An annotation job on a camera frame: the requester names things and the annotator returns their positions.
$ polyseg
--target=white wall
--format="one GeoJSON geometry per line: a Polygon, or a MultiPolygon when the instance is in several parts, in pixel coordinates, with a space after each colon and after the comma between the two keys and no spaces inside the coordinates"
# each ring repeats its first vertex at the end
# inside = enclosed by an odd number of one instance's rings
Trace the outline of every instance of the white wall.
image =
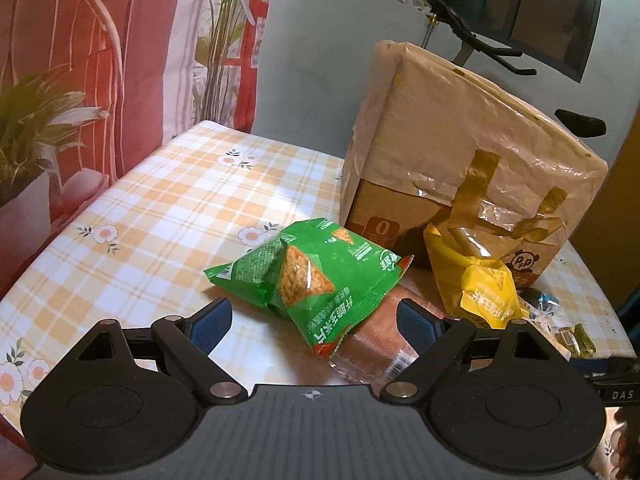
{"type": "MultiPolygon", "coordinates": [[[[253,133],[344,156],[379,40],[420,43],[426,20],[394,0],[271,0],[260,50],[253,133]]],[[[453,59],[460,40],[439,25],[429,49],[453,59]]],[[[556,108],[606,121],[588,144],[612,163],[640,98],[640,0],[602,0],[580,84],[527,56],[516,76],[480,53],[466,68],[552,116],[556,108]]]]}

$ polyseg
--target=cardboard box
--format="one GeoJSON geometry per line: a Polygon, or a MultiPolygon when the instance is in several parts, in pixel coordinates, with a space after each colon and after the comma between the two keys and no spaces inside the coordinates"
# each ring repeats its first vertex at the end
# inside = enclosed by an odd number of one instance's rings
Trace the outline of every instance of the cardboard box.
{"type": "Polygon", "coordinates": [[[469,255],[503,260],[519,286],[535,281],[591,204],[606,163],[473,72],[411,44],[376,49],[344,163],[342,225],[428,266],[422,231],[451,226],[455,205],[456,229],[478,249],[469,255]],[[493,162],[483,165],[483,154],[493,162]]]}

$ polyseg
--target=panda logo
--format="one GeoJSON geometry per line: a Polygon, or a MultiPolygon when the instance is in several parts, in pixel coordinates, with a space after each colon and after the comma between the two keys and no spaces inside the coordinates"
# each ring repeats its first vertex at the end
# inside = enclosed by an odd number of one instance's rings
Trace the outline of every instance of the panda logo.
{"type": "Polygon", "coordinates": [[[511,259],[510,267],[519,272],[526,272],[533,267],[533,264],[540,259],[539,254],[529,253],[529,251],[516,251],[511,259]]]}

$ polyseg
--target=green chip bag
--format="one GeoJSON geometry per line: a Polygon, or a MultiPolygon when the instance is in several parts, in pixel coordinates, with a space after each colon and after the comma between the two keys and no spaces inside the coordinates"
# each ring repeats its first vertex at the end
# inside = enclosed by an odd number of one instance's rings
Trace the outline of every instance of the green chip bag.
{"type": "Polygon", "coordinates": [[[317,218],[295,222],[234,263],[205,274],[227,292],[291,318],[314,352],[329,357],[398,283],[411,260],[317,218]]]}

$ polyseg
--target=checkered tablecloth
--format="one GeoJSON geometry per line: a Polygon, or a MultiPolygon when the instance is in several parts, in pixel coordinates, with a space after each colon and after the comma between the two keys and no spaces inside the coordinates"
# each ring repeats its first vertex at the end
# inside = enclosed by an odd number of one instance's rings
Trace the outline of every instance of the checkered tablecloth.
{"type": "MultiPolygon", "coordinates": [[[[337,219],[341,165],[215,123],[172,140],[84,211],[0,302],[0,412],[19,428],[24,399],[98,320],[134,327],[190,316],[224,294],[207,281],[207,267],[236,260],[297,220],[337,219]]],[[[585,323],[600,355],[631,350],[571,246],[538,283],[561,300],[571,324],[585,323]]],[[[233,327],[212,357],[247,389],[342,383],[292,323],[233,304],[233,327]]]]}

